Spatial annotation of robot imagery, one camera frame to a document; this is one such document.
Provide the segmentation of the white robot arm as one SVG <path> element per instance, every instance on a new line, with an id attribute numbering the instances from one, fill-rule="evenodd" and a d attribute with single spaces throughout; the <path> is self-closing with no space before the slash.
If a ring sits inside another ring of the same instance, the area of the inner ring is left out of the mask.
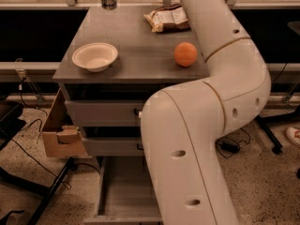
<path id="1" fill-rule="evenodd" d="M 141 115 L 142 145 L 164 225 L 239 225 L 215 148 L 252 121 L 269 71 L 224 0 L 180 0 L 208 77 L 164 88 Z"/>

